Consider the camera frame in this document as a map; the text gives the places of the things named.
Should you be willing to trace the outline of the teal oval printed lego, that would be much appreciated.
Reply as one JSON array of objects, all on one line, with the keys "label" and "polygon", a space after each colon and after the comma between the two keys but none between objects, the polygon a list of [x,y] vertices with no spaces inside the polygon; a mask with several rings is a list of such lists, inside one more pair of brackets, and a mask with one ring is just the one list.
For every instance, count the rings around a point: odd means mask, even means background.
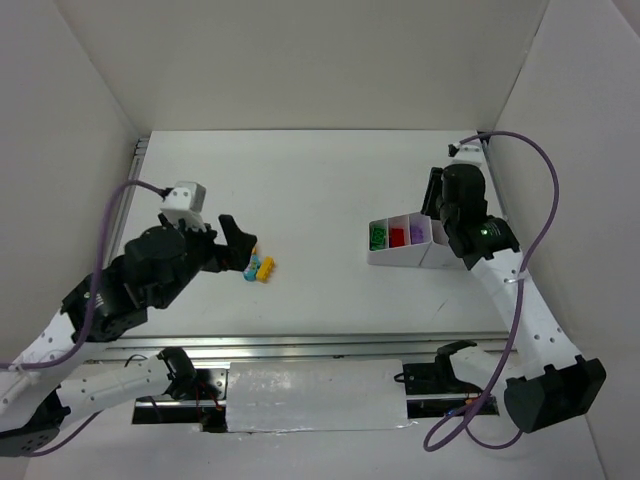
[{"label": "teal oval printed lego", "polygon": [[257,273],[261,267],[261,259],[258,254],[257,247],[254,246],[251,251],[251,256],[247,267],[243,271],[243,278],[248,282],[254,282],[257,280]]}]

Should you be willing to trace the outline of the lilac rectangular lego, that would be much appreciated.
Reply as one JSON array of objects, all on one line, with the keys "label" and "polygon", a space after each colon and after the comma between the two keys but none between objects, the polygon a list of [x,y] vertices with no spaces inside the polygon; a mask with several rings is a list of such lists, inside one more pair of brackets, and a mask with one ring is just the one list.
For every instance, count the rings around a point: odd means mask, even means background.
[{"label": "lilac rectangular lego", "polygon": [[412,245],[424,244],[428,242],[427,231],[423,226],[411,224],[409,230]]}]

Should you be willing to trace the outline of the yellow rectangular lego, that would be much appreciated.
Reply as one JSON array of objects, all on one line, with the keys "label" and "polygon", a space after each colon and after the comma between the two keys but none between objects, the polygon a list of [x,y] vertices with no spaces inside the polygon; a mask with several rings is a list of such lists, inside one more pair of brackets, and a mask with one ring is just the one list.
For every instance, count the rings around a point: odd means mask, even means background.
[{"label": "yellow rectangular lego", "polygon": [[273,274],[274,269],[275,260],[271,256],[266,256],[256,273],[256,280],[261,283],[267,283]]}]

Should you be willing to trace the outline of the red rectangular lego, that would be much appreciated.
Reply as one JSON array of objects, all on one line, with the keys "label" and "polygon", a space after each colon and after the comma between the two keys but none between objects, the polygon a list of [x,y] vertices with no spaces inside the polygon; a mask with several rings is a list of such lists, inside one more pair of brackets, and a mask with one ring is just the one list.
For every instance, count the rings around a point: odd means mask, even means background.
[{"label": "red rectangular lego", "polygon": [[392,227],[389,230],[389,247],[400,248],[408,244],[407,233],[404,228]]}]

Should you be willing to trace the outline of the small green square lego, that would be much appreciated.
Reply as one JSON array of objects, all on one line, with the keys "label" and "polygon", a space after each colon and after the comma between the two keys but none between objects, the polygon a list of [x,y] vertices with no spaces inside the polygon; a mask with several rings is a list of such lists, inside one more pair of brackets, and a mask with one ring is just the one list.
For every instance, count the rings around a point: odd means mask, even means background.
[{"label": "small green square lego", "polygon": [[369,230],[369,249],[371,251],[379,251],[387,248],[387,228],[380,225],[371,226]]}]

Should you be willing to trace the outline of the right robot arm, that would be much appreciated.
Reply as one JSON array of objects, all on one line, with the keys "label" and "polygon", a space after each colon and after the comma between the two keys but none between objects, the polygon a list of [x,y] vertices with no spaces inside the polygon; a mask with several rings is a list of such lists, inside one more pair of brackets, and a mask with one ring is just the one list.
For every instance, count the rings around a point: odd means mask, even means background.
[{"label": "right robot arm", "polygon": [[441,348],[446,374],[489,391],[516,428],[533,433],[586,414],[606,379],[597,358],[587,359],[550,311],[505,220],[488,214],[480,168],[454,163],[432,168],[423,213],[441,222],[449,246],[485,288],[509,330],[506,362],[470,342]]}]

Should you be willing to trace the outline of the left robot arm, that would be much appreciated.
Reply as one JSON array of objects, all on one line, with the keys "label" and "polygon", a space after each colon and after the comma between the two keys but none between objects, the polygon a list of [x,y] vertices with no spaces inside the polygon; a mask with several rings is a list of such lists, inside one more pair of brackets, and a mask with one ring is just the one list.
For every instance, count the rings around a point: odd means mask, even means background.
[{"label": "left robot arm", "polygon": [[127,331],[166,309],[201,272],[243,271],[256,236],[230,215],[219,218],[227,242],[206,225],[159,225],[130,240],[102,270],[99,285],[87,276],[61,302],[45,331],[18,366],[1,374],[1,454],[42,455],[62,429],[128,400],[168,395],[181,400],[195,390],[197,372],[181,347],[166,347],[121,370],[71,379],[73,371]]}]

